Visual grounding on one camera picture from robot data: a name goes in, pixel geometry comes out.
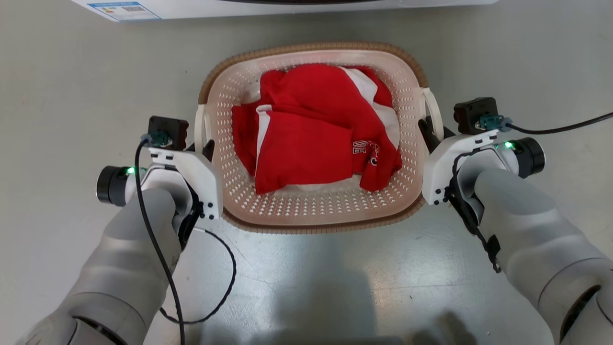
black wire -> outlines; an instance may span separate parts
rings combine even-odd
[[[485,249],[485,252],[487,253],[487,256],[490,259],[490,262],[492,263],[492,267],[494,268],[494,271],[496,273],[500,273],[502,272],[502,269],[500,268],[500,266],[496,263],[496,256],[492,255],[492,253],[489,250],[489,247],[487,245],[487,241],[485,240],[485,237],[483,237],[483,234],[481,233],[481,231],[479,230],[479,226],[475,223],[474,219],[472,218],[472,216],[470,216],[470,212],[468,211],[468,206],[466,205],[466,201],[462,198],[462,192],[460,190],[460,183],[458,182],[458,162],[460,161],[460,158],[462,157],[469,157],[472,156],[478,152],[482,152],[485,150],[492,150],[493,149],[476,149],[472,152],[466,152],[463,153],[459,156],[457,156],[454,160],[454,165],[451,169],[453,176],[451,178],[451,184],[453,185],[454,191],[457,193],[457,195],[455,195],[455,199],[458,201],[458,204],[460,206],[460,209],[462,210],[462,213],[466,215],[466,226],[472,228],[472,231],[469,231],[471,233],[474,233],[477,238],[479,238],[479,240],[481,240],[481,244],[483,245],[483,249]]]
[[[172,273],[168,268],[168,264],[164,259],[164,254],[162,254],[162,250],[159,248],[158,241],[155,238],[155,234],[153,233],[153,229],[151,227],[151,223],[149,222],[149,217],[147,217],[147,210],[145,209],[145,201],[143,200],[143,190],[140,186],[140,168],[139,168],[139,158],[140,151],[147,143],[147,140],[143,140],[140,142],[139,147],[136,149],[136,157],[134,158],[134,174],[136,177],[136,194],[139,198],[140,211],[143,214],[143,220],[145,221],[145,227],[147,228],[147,233],[149,233],[149,238],[151,239],[151,243],[153,243],[153,248],[155,248],[156,253],[158,254],[158,258],[162,267],[164,268],[164,273],[166,273],[166,278],[168,279],[168,284],[170,285],[170,290],[172,291],[172,296],[175,299],[175,306],[177,307],[177,317],[179,318],[179,331],[181,337],[181,345],[185,345],[185,326],[183,325],[183,312],[181,311],[181,303],[179,302],[179,294],[177,293],[177,288],[175,287],[175,282],[172,280]]]
[[[510,123],[507,123],[506,126],[509,127],[509,128],[512,128],[512,129],[514,129],[514,130],[516,130],[518,132],[525,133],[525,134],[554,134],[554,133],[561,133],[561,132],[575,130],[577,128],[593,125],[594,123],[598,123],[600,121],[605,121],[605,120],[607,120],[608,118],[611,118],[611,117],[613,117],[613,112],[610,112],[608,114],[604,114],[604,115],[599,116],[599,117],[595,117],[595,118],[593,118],[591,120],[579,122],[579,123],[576,123],[574,125],[570,125],[570,126],[566,126],[566,127],[560,127],[560,128],[554,128],[552,130],[541,130],[541,131],[525,130],[525,129],[521,128],[521,127],[512,125]]]
[[[228,295],[230,295],[230,292],[232,291],[232,286],[234,286],[234,280],[236,280],[236,259],[234,258],[234,254],[232,253],[232,251],[230,250],[230,247],[228,247],[228,245],[224,242],[224,240],[222,240],[221,238],[219,238],[219,236],[217,236],[216,234],[205,230],[204,232],[206,232],[207,234],[213,236],[214,238],[217,239],[217,241],[221,242],[221,244],[224,245],[224,247],[226,247],[226,250],[228,251],[228,254],[230,254],[230,258],[232,259],[232,279],[230,280],[230,285],[228,285],[228,289],[226,290],[226,293],[224,294],[223,298],[221,299],[221,301],[219,301],[219,304],[217,304],[217,307],[215,307],[215,309],[213,309],[212,312],[210,312],[207,316],[203,317],[200,320],[196,320],[196,321],[183,321],[184,325],[195,325],[195,324],[199,324],[201,322],[205,322],[206,320],[208,320],[211,316],[215,315],[215,313],[217,313],[219,311],[219,309],[221,308],[221,306],[226,302],[226,299],[228,298]],[[160,308],[159,312],[169,321],[174,322],[175,324],[180,324],[180,321],[175,319],[172,316],[169,316],[168,313],[166,313],[166,311],[164,310],[164,308]]]

plastic basket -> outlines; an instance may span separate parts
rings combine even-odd
[[[389,185],[372,193],[350,190],[298,191],[257,195],[232,143],[232,106],[246,90],[274,69],[301,64],[368,66],[392,92],[400,122],[403,167]],[[213,164],[223,177],[223,217],[244,230],[265,233],[331,233],[397,223],[424,205],[421,195],[425,144],[417,121],[426,109],[437,136],[442,134],[438,106],[419,64],[390,44],[333,42],[258,50],[230,57],[208,75],[196,114],[196,147],[215,140]]]

garment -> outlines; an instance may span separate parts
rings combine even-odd
[[[372,70],[312,64],[270,71],[260,93],[232,108],[235,150],[258,194],[353,174],[377,191],[401,168],[392,95]]]

woven basket rim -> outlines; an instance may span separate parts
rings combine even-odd
[[[417,77],[417,82],[422,88],[428,87],[428,80],[424,74],[424,70],[419,63],[402,48],[388,43],[379,42],[323,42],[312,44],[297,44],[288,45],[285,47],[275,47],[260,49],[253,52],[246,52],[238,55],[231,56],[224,61],[220,62],[213,68],[208,74],[207,78],[202,84],[200,89],[200,95],[198,97],[198,104],[206,104],[208,96],[211,92],[211,87],[219,75],[228,69],[229,67],[249,61],[257,58],[262,58],[272,55],[281,55],[287,53],[307,52],[313,50],[370,50],[378,52],[386,52],[403,60],[413,71]],[[404,210],[388,215],[385,217],[379,217],[368,220],[361,220],[357,222],[345,222],[336,224],[324,224],[324,225],[297,225],[294,227],[288,226],[274,226],[274,225],[260,225],[256,223],[246,222],[237,216],[233,215],[227,208],[224,207],[222,217],[228,223],[233,226],[256,233],[278,233],[278,234],[317,234],[317,233],[337,233],[344,231],[363,230],[368,228],[382,227],[385,225],[391,225],[415,214],[425,204],[423,195],[419,195],[413,203],[408,205]]]

gray floor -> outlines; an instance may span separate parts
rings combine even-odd
[[[57,307],[117,212],[93,195],[100,169],[131,163],[149,116],[193,120],[200,84],[225,57],[299,42],[390,42],[423,65],[448,126],[456,102],[494,96],[517,125],[549,128],[613,109],[612,17],[610,0],[502,0],[118,24],[68,0],[0,0],[0,343]],[[530,178],[610,256],[611,131],[613,121],[539,138],[547,168]],[[213,230],[237,254],[237,283],[217,316],[188,328],[191,344],[552,343],[444,206],[337,235]],[[221,298],[230,260],[196,233],[175,278],[186,317],[200,317]],[[178,328],[157,316],[146,343],[177,344]]]

